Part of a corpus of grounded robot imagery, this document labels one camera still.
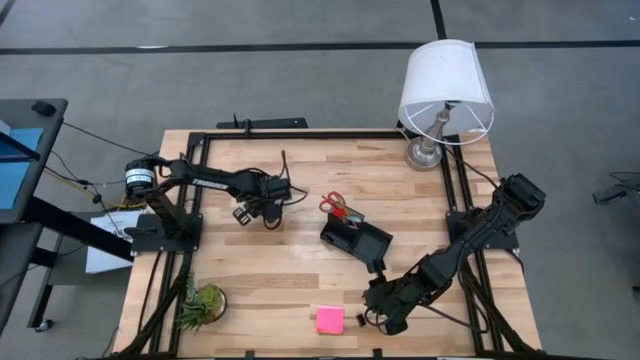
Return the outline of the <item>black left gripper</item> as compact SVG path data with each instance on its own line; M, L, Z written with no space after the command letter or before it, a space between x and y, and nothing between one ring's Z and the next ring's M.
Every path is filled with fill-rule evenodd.
M291 182L278 176L256 175L248 190L234 196L240 204L232 215L245 226L253 218L262 217L266 228L278 228L282 222L283 207L291 199Z

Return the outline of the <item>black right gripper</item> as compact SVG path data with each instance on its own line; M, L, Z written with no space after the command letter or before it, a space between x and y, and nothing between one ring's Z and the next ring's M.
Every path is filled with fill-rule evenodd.
M382 259L371 263L376 278L369 281L369 288L363 293L366 306L363 317L368 325L385 335L398 335L408 328L407 317L426 294L426 282L419 274L424 262L424 258L420 259L394 280L383 274L386 265Z

